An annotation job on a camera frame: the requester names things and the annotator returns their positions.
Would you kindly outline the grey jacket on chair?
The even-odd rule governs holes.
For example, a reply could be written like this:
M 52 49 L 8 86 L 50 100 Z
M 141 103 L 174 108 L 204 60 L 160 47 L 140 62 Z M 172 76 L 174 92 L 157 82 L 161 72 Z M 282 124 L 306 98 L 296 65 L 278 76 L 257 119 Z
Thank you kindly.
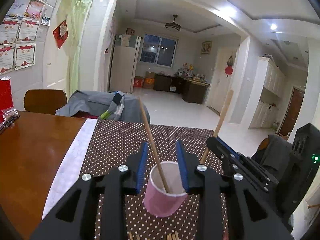
M 142 123 L 142 113 L 137 97 L 121 91 L 107 93 L 77 90 L 66 105 L 56 110 L 56 115 L 100 120 Z

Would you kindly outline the small framed picture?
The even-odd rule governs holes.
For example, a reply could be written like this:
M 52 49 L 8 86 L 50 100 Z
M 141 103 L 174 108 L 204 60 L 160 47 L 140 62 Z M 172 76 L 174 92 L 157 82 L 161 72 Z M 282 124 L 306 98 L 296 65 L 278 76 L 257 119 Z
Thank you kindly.
M 212 43 L 212 41 L 203 41 L 201 46 L 201 54 L 210 54 Z

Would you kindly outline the wooden chopstick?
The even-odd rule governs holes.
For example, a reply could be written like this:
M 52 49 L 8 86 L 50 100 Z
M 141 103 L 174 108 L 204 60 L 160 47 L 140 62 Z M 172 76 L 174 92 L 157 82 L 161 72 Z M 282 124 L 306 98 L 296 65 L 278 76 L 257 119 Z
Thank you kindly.
M 214 133 L 213 133 L 213 137 L 217 137 L 218 136 L 218 133 L 222 127 L 222 124 L 225 120 L 225 117 L 226 117 L 226 114 L 228 112 L 228 109 L 229 109 L 229 106 L 230 106 L 230 103 L 231 103 L 231 100 L 232 100 L 232 97 L 233 97 L 233 94 L 234 94 L 234 91 L 233 90 L 230 90 L 228 93 L 227 93 L 227 96 L 226 96 L 226 99 L 225 99 L 225 102 L 223 104 L 223 108 L 222 108 L 222 111 L 220 113 L 220 118 L 219 118 L 219 122 L 217 123 L 217 126 L 216 126 L 216 129 L 214 130 Z M 206 159 L 207 159 L 207 156 L 208 156 L 208 153 L 210 152 L 210 149 L 208 147 L 206 147 L 205 151 L 204 151 L 204 154 L 203 156 L 201 157 L 200 159 L 200 164 L 204 165 L 204 163 L 206 162 Z
M 155 159 L 159 175 L 161 177 L 161 180 L 162 180 L 162 183 L 163 183 L 163 186 L 164 186 L 164 189 L 165 189 L 166 193 L 170 193 L 170 190 L 169 190 L 169 187 L 168 187 L 168 184 L 167 184 L 163 169 L 161 167 L 161 162 L 159 161 L 159 158 L 158 158 L 156 145 L 155 145 L 152 133 L 151 133 L 150 125 L 149 125 L 145 110 L 144 110 L 144 105 L 143 105 L 140 97 L 138 97 L 138 101 L 139 101 L 140 111 L 141 111 L 141 114 L 142 114 L 143 124 L 144 124 L 145 130 L 146 130 L 146 133 L 147 133 L 148 140 L 149 140 L 150 145 L 151 145 L 152 154 L 153 154 L 153 157 Z

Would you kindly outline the round ceiling fan lamp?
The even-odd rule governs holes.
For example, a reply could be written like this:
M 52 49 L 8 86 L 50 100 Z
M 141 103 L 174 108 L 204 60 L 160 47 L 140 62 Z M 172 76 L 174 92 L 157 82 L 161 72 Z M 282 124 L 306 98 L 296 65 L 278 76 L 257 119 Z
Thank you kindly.
M 178 15 L 173 14 L 173 18 L 174 18 L 173 21 L 166 23 L 165 29 L 167 29 L 169 31 L 179 32 L 181 30 L 181 26 L 175 22 L 177 17 L 178 17 Z

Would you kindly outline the white refrigerator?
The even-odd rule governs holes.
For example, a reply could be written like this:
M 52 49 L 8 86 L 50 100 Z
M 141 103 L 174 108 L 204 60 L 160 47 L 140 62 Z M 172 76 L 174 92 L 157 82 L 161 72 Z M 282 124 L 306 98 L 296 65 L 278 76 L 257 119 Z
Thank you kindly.
M 132 93 L 142 37 L 120 34 L 116 36 L 111 61 L 109 91 Z

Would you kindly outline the green door curtain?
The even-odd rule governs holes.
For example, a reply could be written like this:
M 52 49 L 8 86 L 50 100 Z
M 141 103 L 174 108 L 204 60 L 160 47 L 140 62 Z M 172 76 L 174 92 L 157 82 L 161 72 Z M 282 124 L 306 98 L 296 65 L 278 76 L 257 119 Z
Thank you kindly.
M 68 57 L 67 63 L 67 95 L 72 95 L 78 89 L 80 47 L 84 26 L 92 0 L 61 0 L 57 10 L 59 21 L 66 21 L 68 37 L 62 45 Z

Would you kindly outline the red diamond wall decoration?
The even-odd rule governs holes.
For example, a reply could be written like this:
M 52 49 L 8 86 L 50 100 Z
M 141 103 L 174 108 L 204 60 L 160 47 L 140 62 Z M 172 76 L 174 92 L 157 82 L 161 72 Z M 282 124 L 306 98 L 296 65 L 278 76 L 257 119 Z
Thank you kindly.
M 67 22 L 64 20 L 61 22 L 54 30 L 53 30 L 53 36 L 56 42 L 56 45 L 58 49 L 62 47 L 64 42 L 66 41 L 68 37 L 68 29 L 67 29 Z

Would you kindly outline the window with bars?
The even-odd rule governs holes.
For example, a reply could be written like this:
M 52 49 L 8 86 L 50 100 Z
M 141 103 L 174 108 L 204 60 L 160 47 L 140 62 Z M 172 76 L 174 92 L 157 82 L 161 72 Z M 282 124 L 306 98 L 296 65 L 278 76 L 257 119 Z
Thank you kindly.
M 145 34 L 140 62 L 171 68 L 178 40 L 163 36 Z

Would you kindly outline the pink paper cup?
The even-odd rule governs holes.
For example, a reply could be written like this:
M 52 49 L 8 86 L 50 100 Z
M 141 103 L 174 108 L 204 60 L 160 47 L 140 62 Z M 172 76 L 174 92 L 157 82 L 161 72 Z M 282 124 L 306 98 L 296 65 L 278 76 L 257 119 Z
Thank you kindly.
M 187 193 L 182 186 L 178 163 L 163 161 L 161 167 L 169 192 L 165 191 L 158 168 L 154 166 L 149 174 L 143 203 L 146 210 L 152 215 L 169 217 L 183 204 L 187 198 Z

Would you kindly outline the dark jacket on chair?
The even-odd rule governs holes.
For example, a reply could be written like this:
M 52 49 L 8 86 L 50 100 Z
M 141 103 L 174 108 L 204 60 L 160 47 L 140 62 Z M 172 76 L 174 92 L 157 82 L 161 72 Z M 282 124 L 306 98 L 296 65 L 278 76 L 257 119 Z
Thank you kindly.
M 277 134 L 269 134 L 251 159 L 280 180 L 289 164 L 292 144 Z

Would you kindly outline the red tote bag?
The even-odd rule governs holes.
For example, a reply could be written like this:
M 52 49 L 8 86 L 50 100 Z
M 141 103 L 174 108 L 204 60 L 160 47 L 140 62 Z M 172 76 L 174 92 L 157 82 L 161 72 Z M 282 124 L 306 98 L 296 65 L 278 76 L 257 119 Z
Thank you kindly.
M 4 121 L 3 110 L 13 107 L 12 93 L 11 93 L 11 78 L 9 76 L 1 77 L 0 80 L 0 122 Z

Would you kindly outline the clear plastic packet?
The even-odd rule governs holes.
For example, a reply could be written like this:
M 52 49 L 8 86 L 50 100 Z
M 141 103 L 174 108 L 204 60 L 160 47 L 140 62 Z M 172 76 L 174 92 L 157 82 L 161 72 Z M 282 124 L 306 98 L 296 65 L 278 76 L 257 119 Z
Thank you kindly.
M 8 128 L 20 117 L 18 111 L 14 107 L 1 110 L 3 121 L 1 122 L 1 130 Z

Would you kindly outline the white tall cabinet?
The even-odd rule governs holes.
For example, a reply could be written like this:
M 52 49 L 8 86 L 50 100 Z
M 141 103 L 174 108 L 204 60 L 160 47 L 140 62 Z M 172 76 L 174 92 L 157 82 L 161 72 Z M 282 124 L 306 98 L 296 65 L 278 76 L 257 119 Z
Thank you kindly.
M 259 57 L 248 102 L 249 128 L 271 129 L 277 116 L 286 77 L 268 57 Z

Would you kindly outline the dark wooden desk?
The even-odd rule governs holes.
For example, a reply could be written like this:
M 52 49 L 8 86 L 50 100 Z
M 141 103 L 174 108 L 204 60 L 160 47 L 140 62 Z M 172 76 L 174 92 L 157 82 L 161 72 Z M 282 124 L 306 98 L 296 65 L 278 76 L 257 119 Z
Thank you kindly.
M 182 76 L 155 74 L 153 90 L 181 94 L 188 103 L 202 104 L 209 84 Z

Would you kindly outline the red door ornament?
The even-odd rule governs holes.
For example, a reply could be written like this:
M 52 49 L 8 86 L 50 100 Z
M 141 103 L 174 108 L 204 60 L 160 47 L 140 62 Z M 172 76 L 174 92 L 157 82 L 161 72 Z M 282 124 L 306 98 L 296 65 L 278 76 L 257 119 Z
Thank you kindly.
M 233 66 L 234 66 L 234 59 L 233 59 L 233 55 L 231 55 L 229 57 L 229 59 L 227 60 L 226 67 L 224 69 L 225 75 L 227 77 L 229 77 L 229 76 L 231 76 L 233 74 Z

